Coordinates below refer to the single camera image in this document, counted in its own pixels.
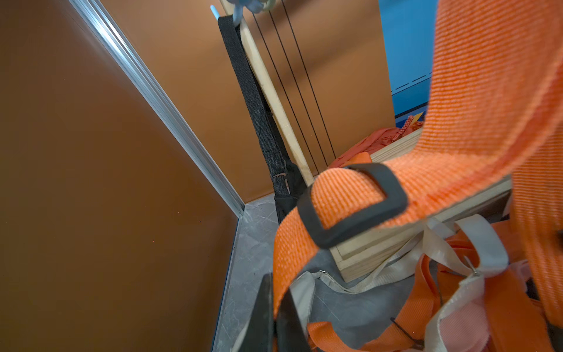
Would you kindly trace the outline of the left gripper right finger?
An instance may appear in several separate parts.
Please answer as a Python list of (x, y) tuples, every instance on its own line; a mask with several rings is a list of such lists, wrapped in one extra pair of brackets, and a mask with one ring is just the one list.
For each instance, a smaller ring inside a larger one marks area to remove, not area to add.
[(288, 290), (284, 295), (276, 321), (277, 350), (279, 352), (311, 352), (303, 332), (299, 314)]

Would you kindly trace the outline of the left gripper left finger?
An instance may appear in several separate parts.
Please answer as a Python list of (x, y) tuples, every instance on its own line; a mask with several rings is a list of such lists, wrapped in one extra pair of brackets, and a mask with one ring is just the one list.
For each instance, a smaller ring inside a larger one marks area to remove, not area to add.
[(275, 325), (273, 286), (273, 274), (265, 274), (239, 351), (271, 352), (273, 350)]

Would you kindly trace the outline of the black strap bag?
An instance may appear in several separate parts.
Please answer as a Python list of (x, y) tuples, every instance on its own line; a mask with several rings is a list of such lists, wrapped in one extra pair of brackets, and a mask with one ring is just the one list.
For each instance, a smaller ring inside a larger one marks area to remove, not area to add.
[(234, 26), (232, 16), (220, 17), (218, 27), (268, 167), (277, 219), (281, 222), (296, 207), (306, 183), (298, 166), (290, 159), (274, 115), (251, 69), (240, 29)]

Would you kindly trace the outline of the beige crescent bag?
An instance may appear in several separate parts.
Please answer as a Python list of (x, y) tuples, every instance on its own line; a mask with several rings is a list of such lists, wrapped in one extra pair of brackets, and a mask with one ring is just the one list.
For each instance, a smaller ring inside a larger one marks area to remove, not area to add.
[[(520, 245), (507, 221), (487, 223), (474, 215), (457, 222), (457, 232), (430, 220), (412, 249), (374, 272), (360, 291), (414, 277), (397, 318), (365, 351), (516, 351), (514, 306), (525, 299), (517, 272)], [(312, 323), (317, 274), (291, 284), (277, 318), (255, 310), (235, 342), (235, 351), (346, 351), (328, 322)]]

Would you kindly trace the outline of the pink bag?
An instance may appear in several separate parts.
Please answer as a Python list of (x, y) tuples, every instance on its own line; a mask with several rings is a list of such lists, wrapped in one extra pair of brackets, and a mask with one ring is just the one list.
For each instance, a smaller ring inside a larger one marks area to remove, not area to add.
[(531, 278), (528, 262), (516, 262), (498, 275), (486, 278), (479, 271), (459, 283), (447, 303), (426, 326), (427, 351), (536, 351), (532, 337), (541, 333), (539, 312), (526, 295)]

